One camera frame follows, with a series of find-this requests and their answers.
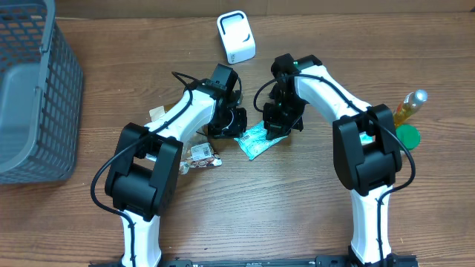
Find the white barcode scanner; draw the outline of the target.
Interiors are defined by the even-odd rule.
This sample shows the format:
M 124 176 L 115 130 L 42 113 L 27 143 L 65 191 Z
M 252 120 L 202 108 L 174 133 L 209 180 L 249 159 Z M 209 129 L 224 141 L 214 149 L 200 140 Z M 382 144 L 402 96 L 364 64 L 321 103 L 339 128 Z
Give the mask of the white barcode scanner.
M 242 10 L 220 15 L 217 18 L 217 29 L 229 64 L 255 57 L 255 39 L 247 15 Z

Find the brown snack packet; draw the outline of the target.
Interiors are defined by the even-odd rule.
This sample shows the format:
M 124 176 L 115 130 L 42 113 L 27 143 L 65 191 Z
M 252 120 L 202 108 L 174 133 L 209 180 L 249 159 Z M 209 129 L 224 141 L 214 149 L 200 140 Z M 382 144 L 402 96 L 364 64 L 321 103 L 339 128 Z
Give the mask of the brown snack packet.
M 204 129 L 200 128 L 183 146 L 179 174 L 187 174 L 192 168 L 210 168 L 222 164 L 220 155 L 214 151 Z

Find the dark grey plastic basket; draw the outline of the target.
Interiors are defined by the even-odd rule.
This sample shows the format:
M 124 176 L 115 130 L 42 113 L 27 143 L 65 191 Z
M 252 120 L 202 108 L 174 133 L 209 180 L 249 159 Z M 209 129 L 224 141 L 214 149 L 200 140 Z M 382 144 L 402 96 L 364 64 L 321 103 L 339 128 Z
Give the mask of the dark grey plastic basket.
M 1 183 L 71 177 L 83 81 L 53 0 L 1 2 Z

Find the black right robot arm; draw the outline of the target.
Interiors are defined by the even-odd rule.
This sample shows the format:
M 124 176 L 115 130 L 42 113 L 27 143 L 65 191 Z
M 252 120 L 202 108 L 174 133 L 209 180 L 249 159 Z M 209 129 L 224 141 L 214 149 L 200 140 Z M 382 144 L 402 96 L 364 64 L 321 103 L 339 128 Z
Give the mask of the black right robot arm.
M 271 102 L 262 111 L 268 140 L 288 136 L 293 129 L 301 131 L 306 105 L 332 125 L 333 165 L 352 202 L 349 265 L 399 266 L 387 238 L 390 191 L 402 168 L 390 109 L 354 97 L 314 55 L 279 56 L 271 73 Z

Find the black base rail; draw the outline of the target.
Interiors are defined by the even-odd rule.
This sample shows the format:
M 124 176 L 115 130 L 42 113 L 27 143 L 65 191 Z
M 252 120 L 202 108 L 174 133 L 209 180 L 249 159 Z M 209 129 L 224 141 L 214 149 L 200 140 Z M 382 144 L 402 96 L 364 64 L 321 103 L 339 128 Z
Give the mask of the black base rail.
M 119 267 L 121 262 L 90 264 L 90 267 Z M 161 260 L 160 267 L 345 267 L 357 266 L 356 260 L 348 256 L 317 256 L 315 259 L 285 259 L 285 260 L 226 260 L 192 262 L 191 260 Z M 417 267 L 416 256 L 389 257 L 387 266 Z

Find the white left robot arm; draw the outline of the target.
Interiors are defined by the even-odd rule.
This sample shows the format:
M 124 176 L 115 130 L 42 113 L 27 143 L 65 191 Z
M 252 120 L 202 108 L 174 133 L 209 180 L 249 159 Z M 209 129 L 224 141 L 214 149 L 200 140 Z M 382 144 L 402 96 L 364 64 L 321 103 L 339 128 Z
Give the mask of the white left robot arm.
M 125 251 L 118 266 L 158 266 L 160 218 L 177 186 L 183 146 L 202 127 L 213 139 L 233 139 L 246 130 L 240 106 L 242 83 L 230 67 L 218 64 L 209 79 L 183 73 L 183 97 L 158 120 L 127 124 L 114 153 L 101 168 L 107 171 L 105 194 L 111 212 L 122 219 Z

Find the light blue wipes pack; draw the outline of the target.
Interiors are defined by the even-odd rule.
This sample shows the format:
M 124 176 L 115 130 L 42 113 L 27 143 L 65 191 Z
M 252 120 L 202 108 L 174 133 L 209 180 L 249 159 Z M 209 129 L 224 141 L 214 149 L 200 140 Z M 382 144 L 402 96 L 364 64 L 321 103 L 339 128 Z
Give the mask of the light blue wipes pack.
M 284 137 L 268 140 L 266 138 L 266 129 L 264 121 L 260 121 L 255 126 L 248 129 L 242 137 L 235 138 L 241 150 L 248 156 L 250 160 L 254 160 L 267 149 L 280 142 Z

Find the yellow bottle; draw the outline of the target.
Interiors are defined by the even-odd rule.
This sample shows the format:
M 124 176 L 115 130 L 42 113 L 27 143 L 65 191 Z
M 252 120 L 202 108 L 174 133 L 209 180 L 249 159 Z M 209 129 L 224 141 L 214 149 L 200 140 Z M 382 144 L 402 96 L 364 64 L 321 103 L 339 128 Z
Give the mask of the yellow bottle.
M 418 112 L 428 100 L 426 90 L 416 90 L 409 93 L 393 112 L 395 127 L 403 125 L 412 115 Z

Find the teal tissue pack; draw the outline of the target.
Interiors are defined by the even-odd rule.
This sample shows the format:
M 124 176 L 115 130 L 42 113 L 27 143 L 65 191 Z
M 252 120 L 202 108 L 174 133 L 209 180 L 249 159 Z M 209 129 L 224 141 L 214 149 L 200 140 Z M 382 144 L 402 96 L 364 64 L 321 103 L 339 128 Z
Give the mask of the teal tissue pack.
M 374 138 L 372 136 L 368 136 L 366 133 L 360 133 L 359 137 L 362 145 L 369 145 L 370 143 L 374 142 Z

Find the green lid jar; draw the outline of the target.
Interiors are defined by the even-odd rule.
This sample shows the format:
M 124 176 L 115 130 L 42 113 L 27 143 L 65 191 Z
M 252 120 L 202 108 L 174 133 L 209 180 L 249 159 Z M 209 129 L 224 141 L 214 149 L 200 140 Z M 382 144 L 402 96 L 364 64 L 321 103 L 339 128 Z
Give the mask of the green lid jar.
M 417 148 L 421 142 L 419 131 L 412 125 L 400 125 L 396 129 L 396 135 L 409 151 Z

